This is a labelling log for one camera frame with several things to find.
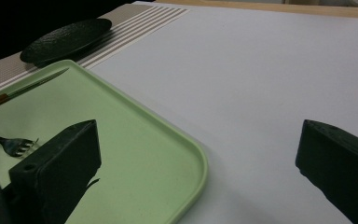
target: placemat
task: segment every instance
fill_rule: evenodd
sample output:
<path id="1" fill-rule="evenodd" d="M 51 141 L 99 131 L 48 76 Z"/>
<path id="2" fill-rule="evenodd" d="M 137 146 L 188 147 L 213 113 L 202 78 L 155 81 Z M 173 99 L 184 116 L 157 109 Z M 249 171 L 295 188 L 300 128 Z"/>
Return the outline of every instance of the placemat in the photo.
<path id="1" fill-rule="evenodd" d="M 87 52 L 87 55 L 79 55 L 73 60 L 90 69 L 186 12 L 188 9 L 184 8 L 125 4 L 101 16 L 112 21 L 111 31 L 97 47 Z M 18 52 L 0 60 L 0 90 L 40 69 L 33 64 L 22 62 L 20 54 Z"/>

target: white surface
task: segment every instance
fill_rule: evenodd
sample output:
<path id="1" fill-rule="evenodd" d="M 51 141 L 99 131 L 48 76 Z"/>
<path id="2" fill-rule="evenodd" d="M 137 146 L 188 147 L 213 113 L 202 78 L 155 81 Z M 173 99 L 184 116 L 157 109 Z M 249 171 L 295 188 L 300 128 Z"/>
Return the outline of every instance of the white surface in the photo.
<path id="1" fill-rule="evenodd" d="M 181 223 L 350 223 L 295 158 L 304 119 L 358 136 L 358 19 L 187 8 L 91 69 L 205 145 Z"/>

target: light green tray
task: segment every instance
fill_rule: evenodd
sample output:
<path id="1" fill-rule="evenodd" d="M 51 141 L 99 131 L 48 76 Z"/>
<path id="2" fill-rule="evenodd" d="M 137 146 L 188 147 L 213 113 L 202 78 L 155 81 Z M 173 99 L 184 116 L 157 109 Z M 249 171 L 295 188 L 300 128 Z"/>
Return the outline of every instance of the light green tray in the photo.
<path id="1" fill-rule="evenodd" d="M 66 127 L 97 120 L 100 181 L 67 223 L 173 223 L 199 198 L 208 173 L 200 145 L 133 99 L 64 60 L 10 87 L 10 92 L 56 71 L 68 71 L 0 105 L 0 135 L 39 138 L 43 145 Z M 0 148 L 0 184 L 20 159 Z"/>

